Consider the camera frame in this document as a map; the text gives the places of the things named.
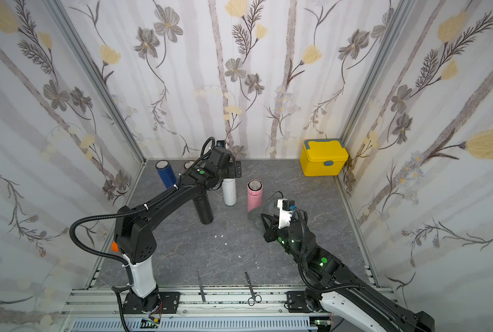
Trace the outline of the grey cloth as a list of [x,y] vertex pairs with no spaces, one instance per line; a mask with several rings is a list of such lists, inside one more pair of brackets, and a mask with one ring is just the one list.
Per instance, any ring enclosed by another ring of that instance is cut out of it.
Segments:
[[274,215],[279,213],[277,207],[278,198],[273,197],[262,203],[260,206],[253,208],[248,212],[248,219],[254,225],[256,229],[263,230],[264,225],[262,222],[261,214]]

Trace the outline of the white thermos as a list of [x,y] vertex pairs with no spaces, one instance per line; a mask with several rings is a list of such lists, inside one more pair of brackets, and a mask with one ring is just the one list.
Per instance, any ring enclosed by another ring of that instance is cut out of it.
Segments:
[[234,178],[225,178],[222,182],[222,192],[224,203],[227,206],[234,206],[237,203],[237,188]]

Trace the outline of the pink thermos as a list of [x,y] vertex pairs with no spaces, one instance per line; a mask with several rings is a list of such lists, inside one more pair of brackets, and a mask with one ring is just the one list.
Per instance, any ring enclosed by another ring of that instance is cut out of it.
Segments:
[[259,207],[262,204],[263,184],[261,181],[254,179],[247,184],[247,208],[248,212]]

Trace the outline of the red thermos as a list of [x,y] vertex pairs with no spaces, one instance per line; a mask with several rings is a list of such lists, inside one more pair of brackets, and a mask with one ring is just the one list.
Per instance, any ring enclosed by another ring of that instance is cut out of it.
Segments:
[[184,163],[184,170],[188,170],[195,164],[194,160],[188,160]]

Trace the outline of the black thermos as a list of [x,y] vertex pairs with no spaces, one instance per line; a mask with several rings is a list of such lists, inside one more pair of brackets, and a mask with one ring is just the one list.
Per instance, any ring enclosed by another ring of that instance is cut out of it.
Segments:
[[192,201],[194,203],[195,210],[197,211],[199,221],[204,225],[211,224],[214,220],[214,217],[208,195],[204,193],[194,198]]

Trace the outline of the blue thermos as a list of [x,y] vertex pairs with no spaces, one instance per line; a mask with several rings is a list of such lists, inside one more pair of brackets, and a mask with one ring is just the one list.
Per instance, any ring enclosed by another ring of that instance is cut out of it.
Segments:
[[177,177],[168,160],[158,160],[155,164],[155,169],[166,189],[176,184]]

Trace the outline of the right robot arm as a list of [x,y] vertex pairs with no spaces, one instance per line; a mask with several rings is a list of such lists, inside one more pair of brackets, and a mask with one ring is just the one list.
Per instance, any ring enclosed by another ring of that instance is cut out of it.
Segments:
[[357,277],[348,266],[319,246],[303,213],[293,213],[289,226],[279,227],[278,215],[262,213],[266,242],[278,242],[296,262],[306,286],[310,311],[339,316],[362,331],[434,331],[435,321],[389,300]]

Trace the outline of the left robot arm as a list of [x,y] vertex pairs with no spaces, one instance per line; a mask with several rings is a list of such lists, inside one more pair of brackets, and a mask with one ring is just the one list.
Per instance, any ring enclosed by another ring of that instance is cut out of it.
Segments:
[[152,270],[152,256],[157,248],[153,231],[189,201],[194,203],[199,221],[211,224],[213,211],[207,192],[227,179],[241,176],[241,162],[230,150],[216,146],[180,174],[171,188],[140,206],[125,206],[118,211],[112,250],[121,255],[128,269],[127,301],[137,311],[156,313],[162,305]]

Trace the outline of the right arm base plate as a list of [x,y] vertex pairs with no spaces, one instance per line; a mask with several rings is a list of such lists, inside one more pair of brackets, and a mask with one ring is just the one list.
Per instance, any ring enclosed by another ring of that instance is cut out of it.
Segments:
[[289,313],[311,313],[314,308],[309,294],[302,291],[287,291],[284,307]]

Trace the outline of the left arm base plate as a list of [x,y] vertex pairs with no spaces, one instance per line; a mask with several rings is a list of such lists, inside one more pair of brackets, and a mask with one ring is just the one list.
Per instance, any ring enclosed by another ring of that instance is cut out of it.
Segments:
[[179,305],[179,292],[151,293],[140,298],[130,291],[122,302],[124,314],[176,314]]

